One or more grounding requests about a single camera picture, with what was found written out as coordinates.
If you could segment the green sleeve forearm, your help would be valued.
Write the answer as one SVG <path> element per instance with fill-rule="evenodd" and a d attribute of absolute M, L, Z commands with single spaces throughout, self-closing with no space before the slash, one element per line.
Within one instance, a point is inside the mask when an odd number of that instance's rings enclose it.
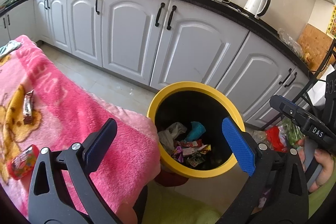
<path fill-rule="evenodd" d="M 329 178 L 329 180 L 319 187 L 318 190 L 309 194 L 309 218 L 318 210 L 323 201 L 327 198 L 331 189 L 335 184 L 335 176 Z"/>

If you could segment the right hand painted nails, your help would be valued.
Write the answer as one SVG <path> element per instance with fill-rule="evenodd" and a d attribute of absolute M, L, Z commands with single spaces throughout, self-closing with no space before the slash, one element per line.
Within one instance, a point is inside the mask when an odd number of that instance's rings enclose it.
<path fill-rule="evenodd" d="M 305 139 L 301 139 L 297 142 L 297 144 L 302 147 L 298 149 L 298 155 L 303 167 L 303 170 L 306 170 L 306 166 L 304 165 L 305 162 L 305 153 L 304 153 L 304 145 L 305 145 Z M 314 158 L 322 166 L 322 169 L 318 175 L 318 177 L 312 182 L 310 188 L 308 188 L 309 193 L 313 193 L 316 190 L 318 190 L 321 186 L 327 183 L 329 178 L 331 178 L 331 175 L 334 171 L 334 159 L 332 156 L 322 150 L 322 149 L 315 149 L 314 151 Z"/>

